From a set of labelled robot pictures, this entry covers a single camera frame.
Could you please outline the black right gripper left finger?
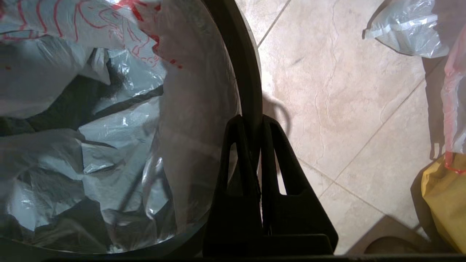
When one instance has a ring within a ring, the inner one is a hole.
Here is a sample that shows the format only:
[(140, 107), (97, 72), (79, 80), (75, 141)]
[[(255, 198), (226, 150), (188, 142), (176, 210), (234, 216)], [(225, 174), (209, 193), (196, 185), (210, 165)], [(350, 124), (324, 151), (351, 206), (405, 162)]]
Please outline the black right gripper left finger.
[[(237, 168), (242, 185), (240, 195), (228, 192), (229, 157), (236, 144)], [(244, 121), (240, 115), (226, 126), (220, 170), (208, 222), (205, 226), (203, 255), (257, 255), (256, 244), (262, 237), (261, 192), (246, 140)]]

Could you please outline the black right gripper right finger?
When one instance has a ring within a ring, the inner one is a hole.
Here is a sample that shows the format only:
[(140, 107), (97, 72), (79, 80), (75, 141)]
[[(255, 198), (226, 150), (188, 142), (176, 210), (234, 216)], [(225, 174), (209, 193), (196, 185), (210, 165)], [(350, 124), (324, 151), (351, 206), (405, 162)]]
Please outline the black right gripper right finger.
[(262, 212), (275, 255), (333, 255), (338, 234), (275, 119), (263, 115)]

